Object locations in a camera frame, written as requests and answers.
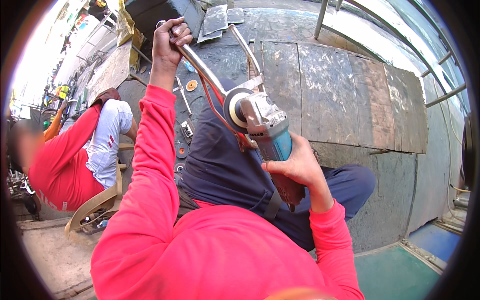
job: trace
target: plastic bottle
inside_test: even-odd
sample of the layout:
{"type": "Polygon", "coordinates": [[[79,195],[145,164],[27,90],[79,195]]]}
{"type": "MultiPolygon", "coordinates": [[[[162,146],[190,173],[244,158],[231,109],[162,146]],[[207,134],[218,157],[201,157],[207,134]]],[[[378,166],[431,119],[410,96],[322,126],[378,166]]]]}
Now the plastic bottle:
{"type": "Polygon", "coordinates": [[[102,220],[100,224],[97,225],[97,228],[105,227],[108,224],[108,220],[102,220]]]}
{"type": "Polygon", "coordinates": [[[181,60],[183,62],[183,64],[185,65],[185,67],[190,71],[190,72],[196,72],[197,70],[195,70],[195,68],[192,66],[192,64],[186,60],[185,58],[182,58],[181,60]]]}

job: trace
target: blue angle grinder body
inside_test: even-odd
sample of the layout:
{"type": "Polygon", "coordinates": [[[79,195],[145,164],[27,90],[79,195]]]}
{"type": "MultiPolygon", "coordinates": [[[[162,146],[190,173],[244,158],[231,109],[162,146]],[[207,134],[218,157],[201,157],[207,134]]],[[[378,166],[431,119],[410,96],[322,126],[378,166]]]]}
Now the blue angle grinder body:
{"type": "MultiPolygon", "coordinates": [[[[229,91],[223,104],[225,120],[238,132],[248,133],[264,160],[285,161],[292,152],[289,120],[264,92],[246,88],[229,91]]],[[[305,197],[305,186],[283,174],[270,174],[282,201],[293,212],[305,197]]]]}

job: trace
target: right hand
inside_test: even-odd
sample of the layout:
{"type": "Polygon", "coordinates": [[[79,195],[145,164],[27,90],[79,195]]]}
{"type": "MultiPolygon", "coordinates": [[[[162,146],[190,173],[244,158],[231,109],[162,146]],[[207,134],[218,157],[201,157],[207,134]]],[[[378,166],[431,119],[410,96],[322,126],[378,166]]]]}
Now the right hand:
{"type": "Polygon", "coordinates": [[[262,169],[270,173],[280,173],[306,185],[310,193],[311,209],[324,213],[334,205],[334,201],[324,173],[313,155],[306,139],[290,132],[292,152],[286,161],[269,160],[262,163],[262,169]]]}
{"type": "Polygon", "coordinates": [[[312,148],[306,139],[289,132],[292,138],[292,152],[285,161],[269,160],[262,163],[262,169],[269,173],[280,173],[294,181],[313,186],[318,178],[324,177],[322,169],[313,155],[312,148]]]}
{"type": "Polygon", "coordinates": [[[183,22],[184,19],[184,17],[170,19],[154,32],[152,50],[154,64],[162,65],[165,71],[173,71],[173,76],[182,58],[177,47],[189,44],[193,40],[190,29],[183,22]],[[168,33],[169,29],[173,32],[172,38],[168,33]]]}

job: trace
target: metal railing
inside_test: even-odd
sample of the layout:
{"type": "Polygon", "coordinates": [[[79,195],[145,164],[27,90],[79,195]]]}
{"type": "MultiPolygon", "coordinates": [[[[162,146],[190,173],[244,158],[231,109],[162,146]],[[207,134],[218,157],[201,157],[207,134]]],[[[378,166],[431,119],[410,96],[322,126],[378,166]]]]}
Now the metal railing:
{"type": "MultiPolygon", "coordinates": [[[[411,41],[405,36],[403,35],[401,32],[399,32],[399,30],[397,30],[393,25],[391,25],[388,21],[386,21],[384,18],[382,18],[381,16],[379,16],[378,14],[376,14],[375,12],[373,12],[372,10],[366,8],[365,6],[361,5],[360,3],[358,3],[357,1],[355,0],[346,0],[348,3],[352,4],[353,6],[357,7],[358,9],[366,12],[367,14],[369,14],[370,16],[372,16],[373,18],[375,18],[377,21],[381,22],[384,26],[386,26],[388,29],[390,29],[394,35],[399,39],[401,40],[403,43],[405,43],[410,49],[412,49],[412,51],[419,57],[419,59],[422,61],[422,63],[427,67],[427,70],[425,72],[423,72],[421,74],[421,77],[425,77],[427,76],[428,74],[432,74],[432,76],[434,77],[435,81],[438,82],[440,88],[442,89],[442,92],[444,93],[444,95],[438,97],[437,99],[429,102],[426,104],[426,107],[429,108],[435,104],[438,104],[444,100],[447,100],[448,98],[460,93],[461,91],[463,91],[464,89],[467,88],[466,84],[461,84],[460,86],[456,87],[456,88],[452,88],[452,90],[450,92],[447,92],[445,90],[445,87],[444,85],[442,84],[441,80],[440,80],[440,74],[438,74],[438,72],[436,72],[434,70],[434,68],[432,67],[432,65],[427,61],[427,59],[425,59],[424,55],[422,54],[421,51],[419,51],[412,43],[411,41]]],[[[452,47],[450,46],[449,42],[448,42],[448,39],[446,38],[445,34],[442,32],[442,30],[438,27],[437,23],[433,20],[433,18],[428,14],[428,12],[420,5],[417,3],[416,0],[408,0],[410,4],[413,5],[414,8],[416,8],[424,17],[425,19],[432,25],[432,27],[435,29],[435,31],[438,33],[440,39],[444,42],[445,44],[445,47],[446,47],[446,50],[447,50],[447,53],[445,54],[445,56],[443,56],[440,60],[438,60],[437,64],[438,65],[441,65],[442,63],[444,63],[447,59],[449,59],[450,57],[453,57],[454,61],[457,62],[457,58],[456,58],[456,55],[455,55],[455,52],[452,50],[452,47]]],[[[342,2],[343,0],[338,0],[337,3],[336,3],[336,7],[335,7],[335,10],[336,11],[339,11],[340,10],[340,7],[342,6],[342,2]]],[[[322,1],[322,5],[320,7],[320,12],[319,12],[319,15],[318,15],[318,21],[317,21],[317,26],[315,28],[315,33],[314,33],[314,37],[315,39],[318,39],[318,36],[320,34],[320,30],[322,29],[322,25],[323,25],[323,20],[324,20],[324,17],[325,17],[325,12],[326,12],[326,9],[327,9],[327,6],[328,6],[328,1],[327,0],[323,0],[322,1]]]]}

